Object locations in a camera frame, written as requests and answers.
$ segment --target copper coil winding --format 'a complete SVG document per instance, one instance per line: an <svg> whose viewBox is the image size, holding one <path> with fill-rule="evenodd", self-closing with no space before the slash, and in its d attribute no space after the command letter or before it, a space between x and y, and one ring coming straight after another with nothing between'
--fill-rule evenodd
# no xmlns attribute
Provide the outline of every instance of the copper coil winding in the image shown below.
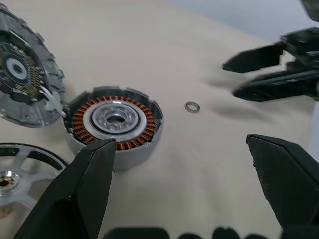
<svg viewBox="0 0 319 239"><path fill-rule="evenodd" d="M147 119L147 126L144 130L144 132L138 136L137 138L128 141L128 142L121 142L121 143L116 143L115 145L115 150L119 151L119 150L128 150L128 149L132 149L132 148L136 148L139 147L143 144L145 144L146 142L148 142L154 135L154 131L155 131L155 119L153 116L153 113L149 110L149 108L147 108L145 105L143 105L140 102L137 102L129 97L124 97L124 96L102 96L99 98L95 98L92 99L86 103L84 103L82 106L80 106L78 108L78 110L76 111L76 113L73 116L73 122L72 122L72 126L74 129L74 134L85 144L89 144L92 143L98 139L94 138L85 128L83 125L83 115L85 113L85 111L93 104L102 102L102 101L107 101L107 100L122 100L122 101L127 101L130 102L134 105L136 105L137 107L139 107L145 114L146 119Z"/></svg>

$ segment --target spoked metal hub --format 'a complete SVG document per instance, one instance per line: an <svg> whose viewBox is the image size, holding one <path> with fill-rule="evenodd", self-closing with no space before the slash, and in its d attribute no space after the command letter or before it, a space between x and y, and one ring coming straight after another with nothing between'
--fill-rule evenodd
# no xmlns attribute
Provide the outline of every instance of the spoked metal hub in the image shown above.
<svg viewBox="0 0 319 239"><path fill-rule="evenodd" d="M84 92L69 104L64 121L74 153L96 140L114 138L114 170L126 170L145 161L156 145L163 114L147 95L119 87Z"/></svg>
<svg viewBox="0 0 319 239"><path fill-rule="evenodd" d="M32 209L37 200L29 195L34 183L52 181L67 166L57 155L27 144L0 144L1 157L14 157L10 166L0 167L0 210L22 203ZM21 167L27 158L36 159L52 166L55 170L50 173L29 174Z"/></svg>

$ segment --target metal washer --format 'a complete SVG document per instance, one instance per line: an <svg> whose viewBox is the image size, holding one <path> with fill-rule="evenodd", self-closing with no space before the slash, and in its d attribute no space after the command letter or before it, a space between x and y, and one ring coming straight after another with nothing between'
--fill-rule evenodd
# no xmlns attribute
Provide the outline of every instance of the metal washer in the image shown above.
<svg viewBox="0 0 319 239"><path fill-rule="evenodd" d="M185 104L185 109L188 111L188 112L191 112L191 113L197 113L199 112L200 110L200 106L198 103L194 102L194 101L187 101L186 104Z"/></svg>

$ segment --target robotic claw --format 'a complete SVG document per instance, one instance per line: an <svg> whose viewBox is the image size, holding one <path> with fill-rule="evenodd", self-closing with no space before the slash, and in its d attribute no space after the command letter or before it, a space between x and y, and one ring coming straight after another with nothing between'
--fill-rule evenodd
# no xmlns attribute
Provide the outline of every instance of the robotic claw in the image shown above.
<svg viewBox="0 0 319 239"><path fill-rule="evenodd" d="M280 239L319 238L319 164L299 145L249 135L246 140L266 199L283 228ZM113 174L112 139L83 148L57 176L13 239L96 239ZM161 228L116 228L104 239L169 239ZM179 239L201 239L183 234ZM217 228L212 239L240 239ZM249 235L246 239L266 239Z"/></svg>
<svg viewBox="0 0 319 239"><path fill-rule="evenodd" d="M302 0L309 18L319 22L319 1ZM249 101L269 101L307 95L319 99L319 28L312 27L281 36L280 41L240 52L223 65L226 71L246 73L279 65L284 51L294 60L286 63L286 71L259 75L233 91L233 95Z"/></svg>

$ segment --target beige table surface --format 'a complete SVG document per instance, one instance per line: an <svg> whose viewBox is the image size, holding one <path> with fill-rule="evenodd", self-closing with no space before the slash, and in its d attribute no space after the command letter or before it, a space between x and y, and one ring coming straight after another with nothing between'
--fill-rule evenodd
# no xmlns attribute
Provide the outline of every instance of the beige table surface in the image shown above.
<svg viewBox="0 0 319 239"><path fill-rule="evenodd" d="M120 85L149 94L164 111L152 157L113 177L100 237L115 226L160 226L173 239L185 231L208 239L218 225L242 236L278 237L245 137L281 137L306 148L312 101L237 99L230 89L256 73L220 67L238 51L268 42L156 0L2 2L45 38L66 75L68 101L95 86ZM187 112L186 101L199 103L200 112ZM0 128L1 142L34 144L73 159L61 121L29 129L0 119ZM0 220L0 238L12 238L27 212Z"/></svg>

